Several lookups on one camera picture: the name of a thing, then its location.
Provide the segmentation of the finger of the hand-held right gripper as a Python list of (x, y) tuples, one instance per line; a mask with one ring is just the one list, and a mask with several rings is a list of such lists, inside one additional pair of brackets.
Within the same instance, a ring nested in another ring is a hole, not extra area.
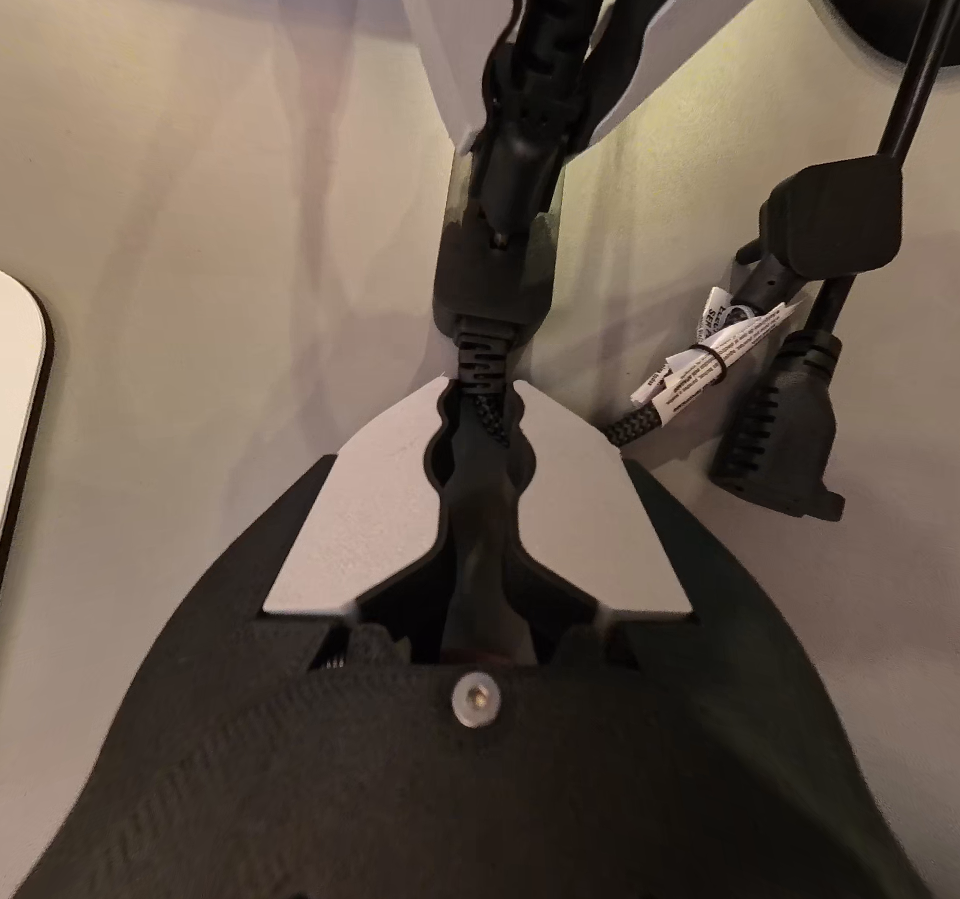
[(614, 0), (582, 69), (578, 150), (610, 134), (753, 0)]
[(401, 0), (438, 113), (457, 154), (486, 125), (489, 57), (521, 0)]

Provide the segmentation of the flat black angled plug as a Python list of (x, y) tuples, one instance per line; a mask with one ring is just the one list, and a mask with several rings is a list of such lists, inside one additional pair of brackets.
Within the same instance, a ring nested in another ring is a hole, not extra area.
[(891, 263), (903, 240), (901, 165), (882, 154), (810, 165), (781, 181), (759, 210), (758, 234), (735, 260), (751, 266), (733, 304), (758, 315), (808, 283)]

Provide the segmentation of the black power plug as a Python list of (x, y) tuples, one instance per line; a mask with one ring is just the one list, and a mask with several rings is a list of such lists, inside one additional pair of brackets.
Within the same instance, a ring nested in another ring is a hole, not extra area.
[(494, 249), (528, 235), (550, 205), (587, 102), (583, 68), (602, 2), (525, 0), (491, 55), (471, 190)]

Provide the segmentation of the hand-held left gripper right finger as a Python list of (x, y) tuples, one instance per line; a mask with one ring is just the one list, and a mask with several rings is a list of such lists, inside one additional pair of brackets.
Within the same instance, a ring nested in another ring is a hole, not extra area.
[(600, 622), (690, 617), (619, 449), (530, 382), (516, 380), (513, 390), (522, 403), (519, 432), (534, 456), (518, 501), (523, 552), (586, 594)]

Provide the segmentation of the black power strip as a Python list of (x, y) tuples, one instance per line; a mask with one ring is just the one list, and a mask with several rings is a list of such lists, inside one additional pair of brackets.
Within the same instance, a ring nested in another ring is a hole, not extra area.
[(434, 278), (434, 320), (450, 338), (466, 318), (505, 322), (524, 343), (553, 301), (566, 173), (559, 173), (550, 206), (530, 230), (499, 248), (470, 194), (472, 165), (469, 153), (453, 157)]

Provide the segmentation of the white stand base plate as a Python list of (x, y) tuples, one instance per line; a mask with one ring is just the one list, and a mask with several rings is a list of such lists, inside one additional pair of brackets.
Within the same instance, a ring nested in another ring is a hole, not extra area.
[(42, 300), (1, 274), (1, 577), (5, 578), (55, 351)]

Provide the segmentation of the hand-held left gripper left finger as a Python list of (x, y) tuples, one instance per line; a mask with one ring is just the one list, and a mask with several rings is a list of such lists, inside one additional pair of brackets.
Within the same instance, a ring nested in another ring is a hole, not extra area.
[(358, 622), (438, 622), (455, 585), (445, 496), (458, 392), (435, 377), (337, 453), (263, 611)]

